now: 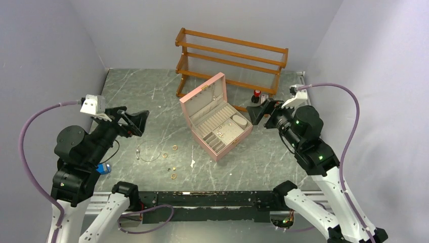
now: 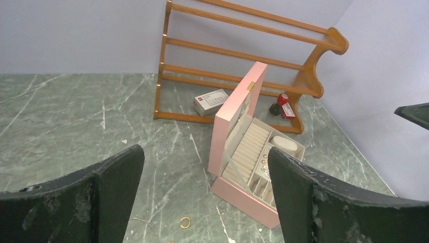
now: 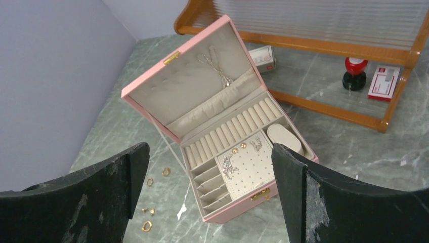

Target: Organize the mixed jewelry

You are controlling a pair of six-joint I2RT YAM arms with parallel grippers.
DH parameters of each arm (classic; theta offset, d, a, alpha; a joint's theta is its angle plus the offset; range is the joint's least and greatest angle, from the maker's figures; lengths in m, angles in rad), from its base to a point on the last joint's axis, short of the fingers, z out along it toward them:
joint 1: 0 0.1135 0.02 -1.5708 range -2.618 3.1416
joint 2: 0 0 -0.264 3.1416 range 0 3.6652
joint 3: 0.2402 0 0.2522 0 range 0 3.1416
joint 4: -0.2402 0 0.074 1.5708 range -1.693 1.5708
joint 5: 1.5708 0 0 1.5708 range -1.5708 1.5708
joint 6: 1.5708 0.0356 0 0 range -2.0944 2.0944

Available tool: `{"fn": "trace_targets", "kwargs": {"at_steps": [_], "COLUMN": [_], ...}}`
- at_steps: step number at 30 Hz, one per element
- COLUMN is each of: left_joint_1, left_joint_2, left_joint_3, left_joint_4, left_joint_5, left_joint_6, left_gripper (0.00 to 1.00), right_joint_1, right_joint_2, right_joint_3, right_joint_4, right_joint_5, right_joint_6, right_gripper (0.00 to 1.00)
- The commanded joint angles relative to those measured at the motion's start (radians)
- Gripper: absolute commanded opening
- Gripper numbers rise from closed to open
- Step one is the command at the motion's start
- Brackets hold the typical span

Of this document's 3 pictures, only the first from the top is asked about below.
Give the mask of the pink jewelry box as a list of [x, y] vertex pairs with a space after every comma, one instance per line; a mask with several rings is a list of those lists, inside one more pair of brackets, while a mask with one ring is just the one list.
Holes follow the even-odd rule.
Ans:
[[180, 105], [195, 141], [219, 161], [252, 131], [251, 122], [227, 101], [221, 72], [180, 98]]

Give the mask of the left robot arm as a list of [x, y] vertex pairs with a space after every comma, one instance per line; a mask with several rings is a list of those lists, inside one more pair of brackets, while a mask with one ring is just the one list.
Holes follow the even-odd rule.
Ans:
[[54, 153], [58, 156], [50, 196], [53, 199], [51, 242], [100, 242], [104, 232], [125, 210], [140, 207], [138, 187], [118, 182], [113, 199], [108, 202], [89, 232], [79, 236], [84, 213], [95, 191], [100, 173], [99, 164], [118, 136], [141, 137], [150, 112], [128, 113], [125, 106], [99, 109], [83, 105], [81, 113], [89, 115], [98, 125], [88, 133], [80, 126], [68, 126], [57, 136]]

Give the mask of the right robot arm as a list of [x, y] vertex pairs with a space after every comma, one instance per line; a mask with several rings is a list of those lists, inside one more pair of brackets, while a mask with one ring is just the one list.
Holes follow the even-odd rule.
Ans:
[[385, 242], [388, 239], [387, 232], [375, 227], [363, 214], [340, 177], [340, 161], [320, 137], [323, 121], [313, 106], [283, 108], [279, 101], [269, 98], [259, 106], [246, 109], [253, 125], [269, 115], [265, 128], [278, 130], [281, 141], [292, 151], [299, 166], [325, 195], [331, 211], [307, 198], [291, 181], [273, 189], [276, 208], [299, 213], [327, 242]]

